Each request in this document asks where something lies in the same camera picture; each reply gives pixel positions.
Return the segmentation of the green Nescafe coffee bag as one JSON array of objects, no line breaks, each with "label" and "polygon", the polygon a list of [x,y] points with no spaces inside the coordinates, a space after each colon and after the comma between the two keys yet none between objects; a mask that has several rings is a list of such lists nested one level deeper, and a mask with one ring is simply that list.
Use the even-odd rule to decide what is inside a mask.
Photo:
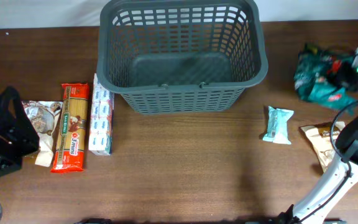
[{"label": "green Nescafe coffee bag", "polygon": [[341,110],[354,103],[356,100],[346,93],[346,89],[331,80],[340,67],[352,59],[350,54],[333,52],[306,43],[298,54],[298,64],[293,77],[299,99],[332,110]]}]

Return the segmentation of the San Remo spaghetti packet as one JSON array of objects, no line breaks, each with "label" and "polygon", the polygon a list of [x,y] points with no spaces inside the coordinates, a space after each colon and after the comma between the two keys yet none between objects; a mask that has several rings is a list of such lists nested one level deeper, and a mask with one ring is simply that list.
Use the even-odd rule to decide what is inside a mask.
[{"label": "San Remo spaghetti packet", "polygon": [[90,87],[64,83],[63,106],[51,173],[82,172]]}]

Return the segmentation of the beige brown snack bag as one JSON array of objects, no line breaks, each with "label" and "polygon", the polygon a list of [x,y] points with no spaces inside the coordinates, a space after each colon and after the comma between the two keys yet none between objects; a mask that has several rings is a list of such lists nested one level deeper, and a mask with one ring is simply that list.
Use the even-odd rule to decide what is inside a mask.
[{"label": "beige brown snack bag", "polygon": [[321,123],[300,128],[301,132],[311,143],[323,172],[326,172],[328,165],[335,155],[330,137],[331,126],[332,123]]}]

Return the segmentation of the white Kleenex tissue multipack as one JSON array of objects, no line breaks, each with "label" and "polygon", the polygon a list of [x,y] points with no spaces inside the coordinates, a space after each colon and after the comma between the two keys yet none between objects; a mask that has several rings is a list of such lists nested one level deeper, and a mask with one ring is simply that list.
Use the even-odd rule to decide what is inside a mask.
[{"label": "white Kleenex tissue multipack", "polygon": [[105,89],[94,74],[88,149],[97,156],[112,153],[114,93]]}]

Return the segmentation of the light blue snack packet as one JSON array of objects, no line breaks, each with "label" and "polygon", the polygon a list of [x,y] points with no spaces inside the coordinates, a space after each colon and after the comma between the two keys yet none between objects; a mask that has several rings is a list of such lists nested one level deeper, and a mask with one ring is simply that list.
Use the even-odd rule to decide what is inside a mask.
[{"label": "light blue snack packet", "polygon": [[262,140],[276,144],[287,144],[291,142],[288,139],[287,122],[293,116],[294,111],[281,108],[268,107],[267,132]]}]

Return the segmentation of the grey plastic shopping basket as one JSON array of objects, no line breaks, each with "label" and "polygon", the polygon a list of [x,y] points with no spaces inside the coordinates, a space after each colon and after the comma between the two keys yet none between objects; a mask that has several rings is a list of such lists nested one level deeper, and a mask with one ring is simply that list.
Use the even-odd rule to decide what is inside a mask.
[{"label": "grey plastic shopping basket", "polygon": [[110,1],[98,80],[141,114],[223,111],[268,72],[253,0]]}]

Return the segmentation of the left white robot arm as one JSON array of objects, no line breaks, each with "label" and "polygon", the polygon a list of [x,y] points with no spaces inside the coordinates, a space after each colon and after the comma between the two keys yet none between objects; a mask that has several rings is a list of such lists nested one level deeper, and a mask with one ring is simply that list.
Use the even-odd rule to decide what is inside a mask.
[{"label": "left white robot arm", "polygon": [[18,91],[9,86],[0,94],[0,177],[20,170],[22,158],[38,149],[39,136],[25,114]]}]

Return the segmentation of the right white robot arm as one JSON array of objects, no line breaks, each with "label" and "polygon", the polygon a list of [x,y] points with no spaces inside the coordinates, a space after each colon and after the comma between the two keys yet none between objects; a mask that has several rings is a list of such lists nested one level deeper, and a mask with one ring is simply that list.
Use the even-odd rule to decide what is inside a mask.
[{"label": "right white robot arm", "polygon": [[358,116],[345,126],[338,120],[358,106],[358,101],[347,95],[348,91],[358,91],[358,50],[342,54],[307,47],[298,55],[294,82],[301,100],[338,110],[338,114],[331,123],[302,127],[306,135],[322,139],[313,147],[324,174],[305,197],[273,222],[324,223],[338,201],[358,182]]}]

